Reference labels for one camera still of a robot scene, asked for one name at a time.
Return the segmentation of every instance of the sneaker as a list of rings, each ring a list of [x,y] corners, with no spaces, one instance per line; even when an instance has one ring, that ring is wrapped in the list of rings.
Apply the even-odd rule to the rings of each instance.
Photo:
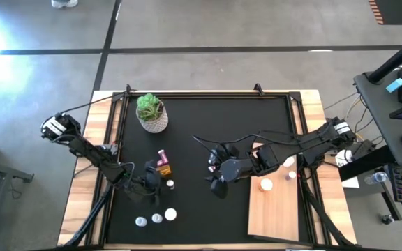
[[[78,0],[69,0],[67,2],[51,0],[51,3],[54,8],[72,8],[78,4]]]

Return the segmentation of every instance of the black table surface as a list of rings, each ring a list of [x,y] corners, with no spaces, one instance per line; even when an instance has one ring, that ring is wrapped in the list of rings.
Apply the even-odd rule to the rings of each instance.
[[[129,200],[120,190],[114,193],[108,222],[107,243],[129,244],[203,244],[258,243],[247,235],[250,179],[230,184],[228,197],[219,199],[204,180],[209,175],[209,152],[192,139],[197,135],[218,141],[239,139],[259,129],[291,132],[285,98],[189,99],[162,98],[169,124],[161,133],[151,134],[135,115],[136,99],[128,105],[122,161],[136,164],[137,174],[144,163],[158,160],[164,149],[172,168],[174,190],[164,191],[159,206],[145,198]],[[251,149],[253,139],[236,143],[241,156]],[[153,223],[154,213],[164,215],[167,208],[177,211],[174,221]],[[299,240],[307,242],[305,217],[299,205]],[[148,220],[146,227],[135,225],[136,217]]]
[[[398,79],[397,72],[388,74],[381,85],[370,83],[364,74],[356,76],[354,81],[392,155],[402,166],[402,119],[391,119],[389,116],[402,108],[402,103],[398,102],[396,93],[389,93],[385,89],[395,79]]]

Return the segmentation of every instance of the black floor stripe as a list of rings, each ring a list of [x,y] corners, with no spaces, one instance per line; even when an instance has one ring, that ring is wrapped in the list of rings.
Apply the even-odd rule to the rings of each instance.
[[[102,56],[100,57],[100,62],[98,64],[96,78],[94,80],[94,86],[92,89],[93,92],[99,91],[101,89],[103,73],[105,72],[106,62],[108,60],[108,55],[110,53],[112,37],[114,35],[114,30],[116,29],[117,14],[119,13],[121,3],[122,3],[122,0],[116,0],[114,3],[114,8],[112,9],[110,25],[108,27],[105,44],[103,45]]]
[[[243,47],[156,47],[116,49],[57,49],[57,50],[0,50],[0,55],[68,55],[102,54],[101,62],[108,54],[172,54],[172,53],[231,53],[231,52],[308,52],[311,50],[379,51],[399,50],[402,45],[335,45],[335,46],[243,46]]]
[[[231,52],[309,52],[399,50],[402,45],[338,45],[338,46],[257,46],[257,47],[162,47],[110,49],[110,54],[171,54],[171,53],[231,53]]]
[[[0,50],[0,55],[68,55],[101,54],[103,49],[58,49],[58,50]]]

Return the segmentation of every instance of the orange warning tape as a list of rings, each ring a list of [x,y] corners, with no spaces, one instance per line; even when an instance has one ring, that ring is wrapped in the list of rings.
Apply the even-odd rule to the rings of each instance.
[[[382,18],[381,12],[376,5],[375,0],[368,0],[368,4],[370,4],[371,11],[373,11],[373,14],[375,15],[376,22],[378,24],[384,24],[384,19]]]

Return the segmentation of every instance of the orange label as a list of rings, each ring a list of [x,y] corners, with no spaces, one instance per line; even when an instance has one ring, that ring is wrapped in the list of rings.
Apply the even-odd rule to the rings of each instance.
[[[170,169],[170,165],[166,164],[161,167],[156,168],[163,176],[170,175],[172,173],[172,170]]]

